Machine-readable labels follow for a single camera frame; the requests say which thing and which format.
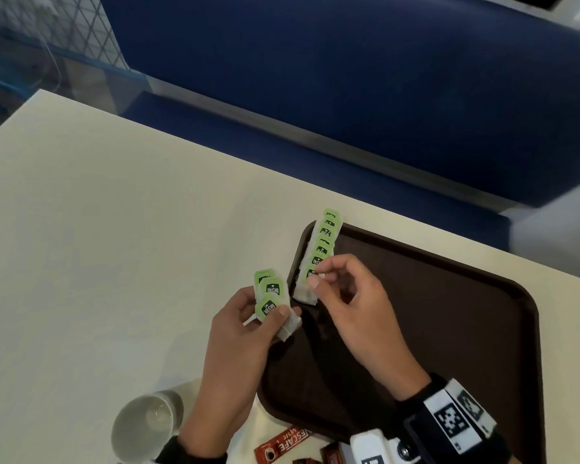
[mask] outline white table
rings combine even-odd
[[[580,279],[48,92],[0,127],[0,463],[115,464],[118,410],[199,378],[213,315],[328,206],[529,291],[548,462],[580,463]],[[284,428],[256,405],[230,462]]]

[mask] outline right hand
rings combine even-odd
[[[307,279],[326,306],[348,350],[397,400],[405,400],[431,379],[408,349],[380,280],[352,254],[326,258]],[[350,296],[348,304],[342,296]]]

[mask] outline hand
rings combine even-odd
[[[268,348],[290,314],[281,305],[263,323],[254,320],[243,326],[254,308],[254,287],[248,286],[213,318],[200,393],[178,437],[193,456],[222,456],[254,404]],[[294,312],[301,315],[298,307]]]
[[[326,258],[307,284],[326,306],[341,338],[371,375],[397,400],[428,385],[429,375],[406,346],[382,284],[352,254]],[[348,296],[346,304],[341,296]]]

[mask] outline red packet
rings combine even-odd
[[[312,432],[291,426],[254,449],[255,460],[258,464],[268,464],[278,460],[299,443],[306,440]]]

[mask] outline left hand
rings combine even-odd
[[[254,287],[241,288],[213,318],[200,393],[179,435],[196,457],[220,457],[245,423],[266,365],[268,349],[286,322],[290,308],[278,306],[264,322],[251,317]],[[294,312],[301,315],[301,308]]]

